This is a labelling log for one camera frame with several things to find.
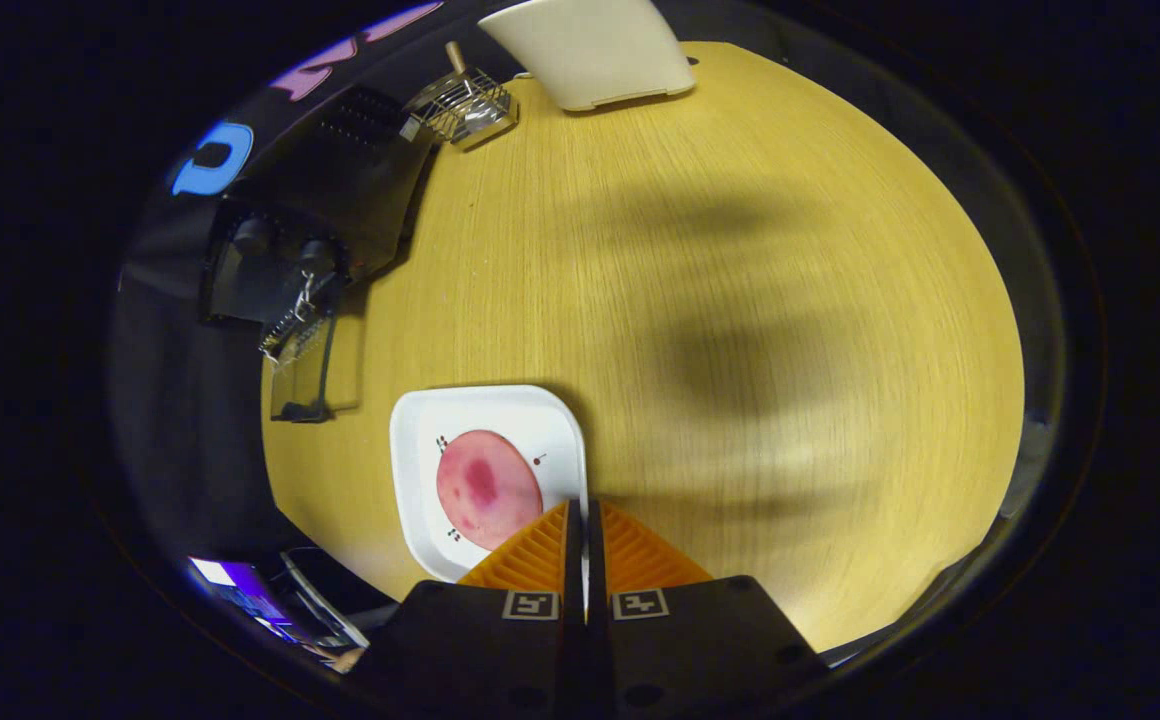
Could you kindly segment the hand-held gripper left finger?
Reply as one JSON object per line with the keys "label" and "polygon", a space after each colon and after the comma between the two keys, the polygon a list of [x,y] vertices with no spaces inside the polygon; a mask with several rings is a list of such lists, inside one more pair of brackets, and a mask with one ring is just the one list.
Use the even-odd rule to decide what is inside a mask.
{"label": "hand-held gripper left finger", "polygon": [[583,630],[583,511],[570,500],[461,582],[420,582],[371,637],[368,692],[393,719],[553,719]]}

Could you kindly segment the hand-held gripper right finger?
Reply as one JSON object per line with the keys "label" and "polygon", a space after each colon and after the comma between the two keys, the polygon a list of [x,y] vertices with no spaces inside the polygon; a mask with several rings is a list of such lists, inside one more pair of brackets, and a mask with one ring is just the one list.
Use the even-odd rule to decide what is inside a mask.
{"label": "hand-held gripper right finger", "polygon": [[590,521],[593,717],[760,719],[831,675],[757,579],[715,577],[612,503]]}

